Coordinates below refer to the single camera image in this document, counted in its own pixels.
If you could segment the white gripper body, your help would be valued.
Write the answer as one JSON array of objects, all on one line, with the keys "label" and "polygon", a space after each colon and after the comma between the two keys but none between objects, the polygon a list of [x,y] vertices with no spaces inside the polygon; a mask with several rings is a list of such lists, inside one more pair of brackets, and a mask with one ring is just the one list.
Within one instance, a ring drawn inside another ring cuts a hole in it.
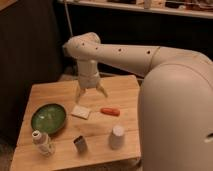
[{"label": "white gripper body", "polygon": [[77,65],[80,88],[95,88],[100,82],[97,62],[94,60],[78,60]]}]

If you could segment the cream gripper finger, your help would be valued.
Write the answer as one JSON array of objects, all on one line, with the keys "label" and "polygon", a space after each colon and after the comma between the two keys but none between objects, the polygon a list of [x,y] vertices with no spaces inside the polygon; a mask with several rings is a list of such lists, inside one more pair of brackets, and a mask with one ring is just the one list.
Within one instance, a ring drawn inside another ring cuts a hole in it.
[{"label": "cream gripper finger", "polygon": [[80,87],[76,88],[75,102],[78,103],[80,98],[85,94],[86,90]]},{"label": "cream gripper finger", "polygon": [[100,93],[102,93],[106,98],[108,97],[106,90],[100,83],[97,84],[96,90],[99,91]]}]

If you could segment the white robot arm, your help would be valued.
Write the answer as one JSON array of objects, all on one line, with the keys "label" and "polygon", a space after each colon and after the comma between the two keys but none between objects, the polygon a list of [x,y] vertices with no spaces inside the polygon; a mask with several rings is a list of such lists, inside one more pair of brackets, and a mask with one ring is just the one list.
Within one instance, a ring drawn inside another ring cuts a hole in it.
[{"label": "white robot arm", "polygon": [[103,44],[90,32],[68,53],[144,78],[138,95],[143,171],[213,171],[213,60],[179,48]]}]

